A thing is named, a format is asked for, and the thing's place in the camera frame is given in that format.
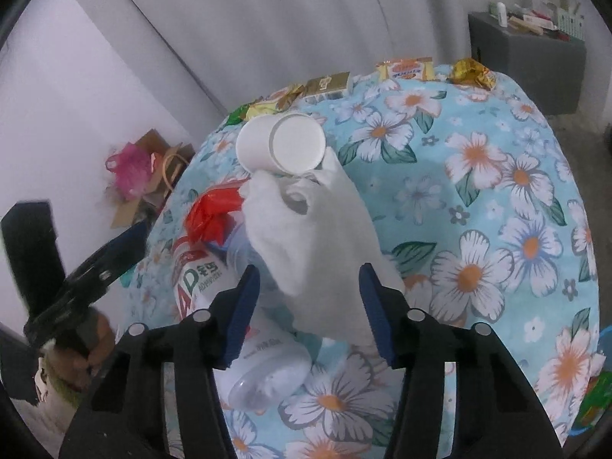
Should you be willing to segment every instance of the pink plastic bag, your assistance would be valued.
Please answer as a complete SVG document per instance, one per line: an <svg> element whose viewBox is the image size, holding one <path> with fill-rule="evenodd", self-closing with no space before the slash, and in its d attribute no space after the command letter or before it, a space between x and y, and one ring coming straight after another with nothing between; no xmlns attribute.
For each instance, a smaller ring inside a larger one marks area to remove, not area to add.
<svg viewBox="0 0 612 459"><path fill-rule="evenodd" d="M151 180L151 157L133 143L106 159L106 168L115 175L115 187L125 200L142 197Z"/></svg>

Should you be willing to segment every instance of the brown box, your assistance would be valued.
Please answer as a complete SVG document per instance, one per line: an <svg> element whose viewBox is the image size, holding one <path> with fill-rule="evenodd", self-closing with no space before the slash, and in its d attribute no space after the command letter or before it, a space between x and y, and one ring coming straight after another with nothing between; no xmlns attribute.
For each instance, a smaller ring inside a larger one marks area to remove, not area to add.
<svg viewBox="0 0 612 459"><path fill-rule="evenodd" d="M189 163L195 154L191 145L169 146L155 130L149 131L134 144L145 149L148 154L160 153L164 159L169 158L166 164L166 177L173 187L187 167L183 160ZM143 214L157 216L160 213L172 192L163 179L163 166L164 164L160 163L156 167L144 196L121 203L117 207L111 228L127 228Z"/></svg>

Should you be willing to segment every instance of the nightstand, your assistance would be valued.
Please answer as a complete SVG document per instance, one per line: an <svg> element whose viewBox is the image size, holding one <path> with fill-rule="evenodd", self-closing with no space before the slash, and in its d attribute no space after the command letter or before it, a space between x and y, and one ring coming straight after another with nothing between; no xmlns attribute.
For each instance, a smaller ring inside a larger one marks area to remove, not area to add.
<svg viewBox="0 0 612 459"><path fill-rule="evenodd" d="M468 22L472 58L514 79L546 116L576 111L586 61L583 41L500 27L487 12L470 13Z"/></svg>

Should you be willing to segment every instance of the gray floor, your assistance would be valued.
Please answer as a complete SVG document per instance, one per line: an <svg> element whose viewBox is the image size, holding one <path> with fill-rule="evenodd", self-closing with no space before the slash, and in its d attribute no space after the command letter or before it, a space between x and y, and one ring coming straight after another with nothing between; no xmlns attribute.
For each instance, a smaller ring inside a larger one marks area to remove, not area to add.
<svg viewBox="0 0 612 459"><path fill-rule="evenodd" d="M612 324L612 155L604 135L585 128L578 116L556 116L549 123L570 163L589 218L603 328Z"/></svg>

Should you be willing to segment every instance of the small gray flower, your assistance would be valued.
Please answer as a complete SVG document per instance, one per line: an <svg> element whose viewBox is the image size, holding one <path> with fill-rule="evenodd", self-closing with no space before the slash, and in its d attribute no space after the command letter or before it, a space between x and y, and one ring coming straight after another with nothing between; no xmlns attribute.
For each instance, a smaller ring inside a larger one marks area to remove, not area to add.
<svg viewBox="0 0 612 459"><path fill-rule="evenodd" d="M469 212L464 212L463 207L461 205L449 208L449 214L451 215L452 225L459 223L462 226L465 226L467 224Z"/></svg>
<svg viewBox="0 0 612 459"><path fill-rule="evenodd" d="M434 146L439 140L439 138L436 138L435 136L425 136L423 138L421 138L421 143L423 143L423 146Z"/></svg>
<svg viewBox="0 0 612 459"><path fill-rule="evenodd" d="M565 288L561 292L567 297L567 299L571 302L573 297L578 296L578 290L576 290L576 280L565 280L563 282L565 284Z"/></svg>

